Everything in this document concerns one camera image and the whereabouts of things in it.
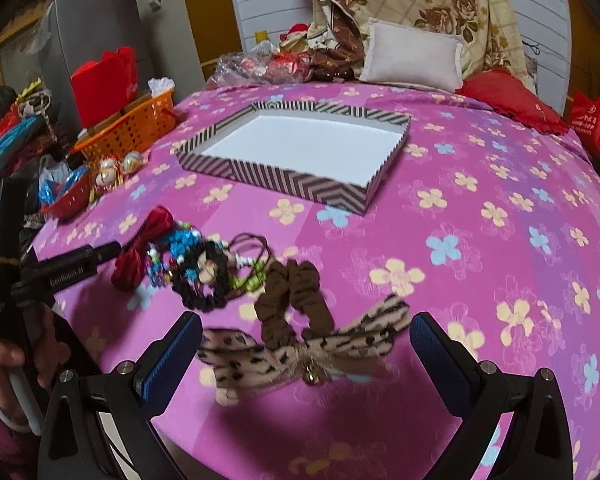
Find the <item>person's left hand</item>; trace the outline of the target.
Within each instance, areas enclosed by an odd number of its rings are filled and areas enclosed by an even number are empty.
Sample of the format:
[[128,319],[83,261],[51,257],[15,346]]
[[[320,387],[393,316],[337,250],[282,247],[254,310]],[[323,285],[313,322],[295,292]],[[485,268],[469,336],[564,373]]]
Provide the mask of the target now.
[[[49,307],[43,309],[42,336],[33,352],[35,368],[34,378],[41,387],[48,387],[58,367],[66,364],[70,358],[70,349],[56,339],[54,329],[54,312]],[[26,362],[24,352],[12,342],[0,340],[0,389],[5,389],[8,382],[8,371],[22,367]]]

